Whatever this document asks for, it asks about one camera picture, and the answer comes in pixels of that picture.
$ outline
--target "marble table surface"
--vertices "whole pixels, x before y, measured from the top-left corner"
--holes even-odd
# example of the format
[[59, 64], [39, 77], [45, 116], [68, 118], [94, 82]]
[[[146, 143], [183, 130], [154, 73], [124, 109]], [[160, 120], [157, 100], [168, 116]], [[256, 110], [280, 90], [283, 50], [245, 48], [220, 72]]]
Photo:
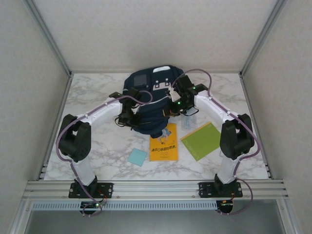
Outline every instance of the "marble table surface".
[[[75, 74], [66, 101], [63, 116], [71, 113], [85, 113], [98, 105], [114, 91], [122, 92], [123, 81], [129, 74]], [[190, 74], [194, 84], [209, 84], [205, 74]], [[238, 74], [212, 74], [212, 94], [228, 108], [237, 113], [249, 110]], [[200, 127], [211, 121], [218, 130], [221, 123], [214, 122], [208, 114], [199, 111], [193, 127]], [[177, 124], [178, 139], [192, 129], [187, 129], [186, 118], [172, 117], [169, 122]], [[151, 162], [147, 155], [142, 167], [128, 162], [134, 148], [148, 152], [149, 136], [118, 127], [114, 121], [107, 122], [92, 132], [91, 167], [99, 180], [199, 180], [213, 179], [221, 165], [220, 148], [195, 161], [180, 140], [178, 140], [178, 161]], [[243, 179], [267, 179], [268, 174], [261, 154], [242, 161], [237, 176]], [[58, 159], [53, 147], [44, 180], [73, 180], [69, 163]]]

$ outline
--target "green paper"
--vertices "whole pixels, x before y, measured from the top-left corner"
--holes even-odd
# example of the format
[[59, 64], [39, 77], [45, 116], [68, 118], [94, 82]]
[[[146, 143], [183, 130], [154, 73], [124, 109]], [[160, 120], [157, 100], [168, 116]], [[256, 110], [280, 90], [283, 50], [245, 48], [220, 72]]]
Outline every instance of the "green paper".
[[181, 138], [181, 141], [196, 161], [199, 161], [220, 146], [221, 134], [212, 123], [196, 129]]

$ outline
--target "backpack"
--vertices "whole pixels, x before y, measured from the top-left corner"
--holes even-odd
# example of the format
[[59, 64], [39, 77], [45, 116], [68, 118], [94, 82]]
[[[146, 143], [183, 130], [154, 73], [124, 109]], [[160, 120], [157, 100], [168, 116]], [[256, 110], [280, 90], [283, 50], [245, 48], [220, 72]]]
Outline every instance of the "backpack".
[[[152, 138], [162, 135], [162, 130], [167, 126], [169, 120], [169, 117], [165, 117], [163, 114], [164, 107], [170, 101], [167, 91], [182, 73], [183, 70], [166, 65], [132, 73], [125, 80], [122, 91], [124, 95], [127, 95], [130, 88], [135, 88], [139, 91], [149, 91], [153, 96], [151, 103], [139, 107], [137, 114], [140, 115], [140, 121], [137, 126], [132, 127], [133, 130], [151, 135]], [[150, 96], [147, 93], [142, 93], [140, 101], [148, 102], [149, 100]]]

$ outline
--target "white wall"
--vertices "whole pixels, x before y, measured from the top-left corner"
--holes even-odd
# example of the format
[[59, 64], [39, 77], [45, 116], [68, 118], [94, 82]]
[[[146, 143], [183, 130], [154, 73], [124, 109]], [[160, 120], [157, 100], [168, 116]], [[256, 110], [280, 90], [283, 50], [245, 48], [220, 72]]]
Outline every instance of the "white wall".
[[66, 84], [21, 0], [0, 1], [0, 233], [36, 179]]
[[269, 163], [312, 233], [311, 0], [288, 0], [245, 82]]
[[276, 0], [35, 0], [73, 71], [240, 71]]

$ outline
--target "black mounting plate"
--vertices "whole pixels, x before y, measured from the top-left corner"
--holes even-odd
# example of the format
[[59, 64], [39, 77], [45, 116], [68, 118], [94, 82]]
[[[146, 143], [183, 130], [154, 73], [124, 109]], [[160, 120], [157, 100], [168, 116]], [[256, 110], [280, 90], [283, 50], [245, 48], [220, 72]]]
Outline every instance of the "black mounting plate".
[[[113, 183], [97, 183], [96, 190], [94, 194], [92, 194], [93, 198], [103, 198], [104, 194], [107, 198], [112, 198], [113, 194]], [[77, 183], [72, 183], [69, 190], [69, 198], [89, 198], [87, 194], [81, 189], [80, 185]]]
[[221, 197], [226, 198], [232, 197], [232, 193], [234, 193], [235, 197], [243, 197], [242, 188], [239, 182], [231, 183], [229, 187], [224, 188], [220, 193], [215, 188], [214, 182], [200, 182], [199, 185], [199, 196], [201, 198], [211, 198], [211, 197]]

